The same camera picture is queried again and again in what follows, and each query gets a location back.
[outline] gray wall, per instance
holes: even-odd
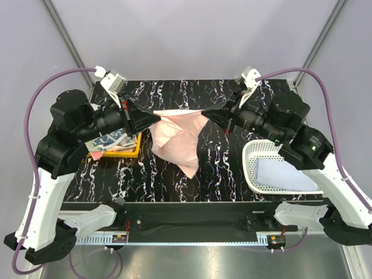
[[[372,1],[348,1],[311,69],[325,82],[338,135],[343,165],[372,197]],[[324,100],[317,84],[305,77],[300,93],[312,107],[310,122],[330,139]],[[363,247],[372,261],[372,247]]]
[[[23,139],[28,100],[44,80],[73,68],[74,63],[40,0],[0,1],[0,38],[0,239],[3,239],[18,229],[32,186],[31,164]],[[74,74],[54,82],[41,94],[31,117],[33,146],[50,125],[49,108],[56,96],[70,88],[87,90],[81,76]],[[1,243],[0,255],[0,277],[19,278],[10,266],[13,251]],[[23,266],[24,261],[20,260],[19,267]]]
[[[156,80],[301,66],[337,0],[52,2],[87,66]]]

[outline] yellow tray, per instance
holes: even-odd
[[[138,154],[140,152],[141,138],[142,138],[142,133],[139,133],[137,135],[137,146],[135,148],[133,148],[132,152],[107,151],[102,155],[102,157],[137,158]]]

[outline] white basket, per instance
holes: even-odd
[[[245,180],[249,187],[261,194],[274,194],[274,195],[298,195],[298,194],[323,194],[323,191],[312,192],[299,192],[288,191],[278,188],[264,186],[255,182],[257,159],[268,158],[272,160],[284,161],[283,157],[278,154],[280,146],[266,139],[256,139],[250,141],[243,148],[243,170]]]

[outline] black and white marble surface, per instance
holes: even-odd
[[[129,81],[125,90],[131,99],[150,110],[205,109],[225,101],[236,88],[234,80]],[[276,91],[287,91],[286,80],[266,80],[252,98],[266,108]],[[102,104],[108,96],[96,85],[92,103]],[[197,147],[199,170],[189,179],[178,166],[151,152],[152,138],[143,133],[138,158],[91,158],[82,162],[70,184],[65,202],[98,202],[118,196],[127,202],[217,202],[315,200],[321,195],[262,195],[245,181],[242,149],[252,133],[236,128],[225,136],[214,123],[207,122]]]

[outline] pink cloth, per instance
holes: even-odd
[[[162,119],[150,127],[152,152],[176,164],[188,178],[193,178],[199,168],[198,135],[208,119],[200,110],[156,110],[154,113]]]

